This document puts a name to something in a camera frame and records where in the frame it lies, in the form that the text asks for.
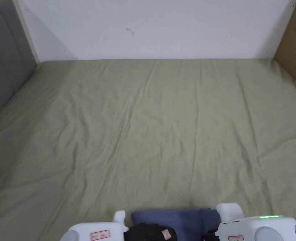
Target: blue cloth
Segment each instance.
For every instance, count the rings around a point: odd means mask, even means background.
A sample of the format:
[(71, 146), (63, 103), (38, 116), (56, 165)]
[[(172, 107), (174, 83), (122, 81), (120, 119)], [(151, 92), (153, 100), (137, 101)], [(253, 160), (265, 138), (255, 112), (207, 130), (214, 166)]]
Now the blue cloth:
[(217, 230), (220, 216), (216, 210), (149, 210), (131, 214), (134, 225), (140, 223), (168, 226), (176, 231), (178, 241), (201, 241), (201, 236)]

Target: wall mark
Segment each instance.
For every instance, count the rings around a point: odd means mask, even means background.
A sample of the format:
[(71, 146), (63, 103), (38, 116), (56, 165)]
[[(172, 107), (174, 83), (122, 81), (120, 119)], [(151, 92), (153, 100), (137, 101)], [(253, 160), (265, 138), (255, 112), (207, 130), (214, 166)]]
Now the wall mark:
[(131, 29), (127, 28), (127, 31), (130, 31), (132, 33), (132, 36), (134, 36), (134, 32), (131, 31)]

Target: white robot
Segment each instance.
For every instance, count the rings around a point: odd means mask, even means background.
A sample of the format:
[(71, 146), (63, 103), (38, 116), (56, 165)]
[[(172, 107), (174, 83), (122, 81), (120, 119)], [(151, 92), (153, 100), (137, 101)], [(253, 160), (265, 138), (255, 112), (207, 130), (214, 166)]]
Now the white robot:
[(296, 220), (285, 216), (245, 217), (237, 203), (220, 203), (220, 241), (296, 241)]
[[(215, 233), (220, 241), (296, 241), (296, 220), (285, 216), (245, 217), (237, 203), (217, 205), (221, 223)], [(124, 241), (125, 212), (116, 212), (113, 222), (80, 223), (72, 226), (61, 241)]]

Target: headboard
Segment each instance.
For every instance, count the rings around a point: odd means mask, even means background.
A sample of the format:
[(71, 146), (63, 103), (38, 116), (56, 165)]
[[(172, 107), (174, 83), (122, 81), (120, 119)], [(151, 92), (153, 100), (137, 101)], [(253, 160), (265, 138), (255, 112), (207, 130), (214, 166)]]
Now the headboard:
[(37, 67), (12, 0), (0, 0), (0, 109)]

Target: wrinkled sheet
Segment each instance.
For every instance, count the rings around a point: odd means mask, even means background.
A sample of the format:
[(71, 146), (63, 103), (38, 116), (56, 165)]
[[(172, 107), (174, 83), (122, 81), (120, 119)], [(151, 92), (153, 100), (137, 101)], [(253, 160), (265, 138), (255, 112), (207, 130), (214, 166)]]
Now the wrinkled sheet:
[(296, 218), (296, 85), (276, 62), (45, 62), (0, 111), (0, 240), (220, 202)]

